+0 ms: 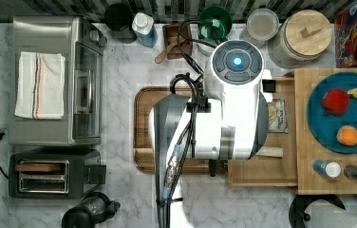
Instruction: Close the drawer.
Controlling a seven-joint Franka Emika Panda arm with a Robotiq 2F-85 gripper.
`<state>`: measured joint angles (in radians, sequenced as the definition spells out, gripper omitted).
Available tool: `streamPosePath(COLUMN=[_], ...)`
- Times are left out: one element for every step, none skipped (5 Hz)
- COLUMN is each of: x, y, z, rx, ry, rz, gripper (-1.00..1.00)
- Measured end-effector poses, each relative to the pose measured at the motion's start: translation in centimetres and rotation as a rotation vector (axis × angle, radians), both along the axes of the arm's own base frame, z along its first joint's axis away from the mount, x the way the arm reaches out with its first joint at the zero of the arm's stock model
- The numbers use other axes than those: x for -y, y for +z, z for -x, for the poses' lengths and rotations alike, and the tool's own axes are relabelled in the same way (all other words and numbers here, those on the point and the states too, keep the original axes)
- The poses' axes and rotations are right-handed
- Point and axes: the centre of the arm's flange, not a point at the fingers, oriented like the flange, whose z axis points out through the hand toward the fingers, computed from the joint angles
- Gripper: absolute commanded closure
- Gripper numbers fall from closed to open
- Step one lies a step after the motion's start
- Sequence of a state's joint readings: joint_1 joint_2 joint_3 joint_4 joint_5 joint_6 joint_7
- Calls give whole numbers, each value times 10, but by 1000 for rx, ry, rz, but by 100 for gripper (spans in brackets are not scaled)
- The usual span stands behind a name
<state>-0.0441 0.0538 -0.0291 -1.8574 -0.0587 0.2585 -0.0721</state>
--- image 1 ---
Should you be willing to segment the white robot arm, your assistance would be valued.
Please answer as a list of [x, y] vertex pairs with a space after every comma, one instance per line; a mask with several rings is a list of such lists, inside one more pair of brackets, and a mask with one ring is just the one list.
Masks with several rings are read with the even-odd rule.
[[159, 228], [184, 225], [179, 177], [188, 158], [248, 160], [260, 150], [272, 100], [263, 81], [271, 77], [256, 46], [232, 40], [214, 49], [198, 78], [185, 73], [171, 80], [148, 122]]

